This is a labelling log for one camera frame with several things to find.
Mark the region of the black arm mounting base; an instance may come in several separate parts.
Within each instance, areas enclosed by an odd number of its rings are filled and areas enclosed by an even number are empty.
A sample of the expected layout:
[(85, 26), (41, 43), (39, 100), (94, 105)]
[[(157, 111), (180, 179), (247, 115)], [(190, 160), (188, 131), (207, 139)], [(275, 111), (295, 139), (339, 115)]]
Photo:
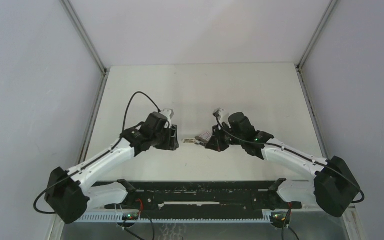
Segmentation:
[(120, 204), (104, 210), (134, 212), (147, 217), (239, 217), (257, 211), (302, 209), (300, 202), (287, 203), (275, 192), (278, 181), (130, 181), (135, 189)]

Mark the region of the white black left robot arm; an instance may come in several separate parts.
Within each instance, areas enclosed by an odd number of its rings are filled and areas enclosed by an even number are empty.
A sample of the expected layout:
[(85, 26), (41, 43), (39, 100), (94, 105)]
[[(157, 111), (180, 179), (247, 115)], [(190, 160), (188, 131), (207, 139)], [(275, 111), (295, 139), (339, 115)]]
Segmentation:
[(152, 112), (146, 121), (125, 129), (113, 144), (96, 156), (67, 170), (54, 169), (44, 193), (45, 201), (65, 224), (106, 205), (133, 207), (137, 196), (126, 181), (116, 180), (101, 186), (95, 186), (95, 183), (115, 167), (150, 148), (165, 151), (179, 148), (178, 127), (172, 124), (173, 116), (172, 109)]

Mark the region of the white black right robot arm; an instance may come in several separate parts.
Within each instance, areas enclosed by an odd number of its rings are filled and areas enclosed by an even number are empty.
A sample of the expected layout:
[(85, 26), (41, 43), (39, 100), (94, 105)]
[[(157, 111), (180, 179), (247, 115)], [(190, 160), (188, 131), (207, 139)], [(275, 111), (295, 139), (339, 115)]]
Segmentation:
[(279, 179), (269, 194), (273, 207), (282, 208), (291, 202), (317, 205), (339, 218), (350, 205), (365, 201), (364, 191), (342, 158), (317, 157), (288, 146), (274, 135), (256, 130), (243, 112), (229, 114), (217, 108), (212, 115), (216, 125), (206, 149), (223, 152), (230, 146), (241, 146), (249, 156), (283, 166), (303, 177)]

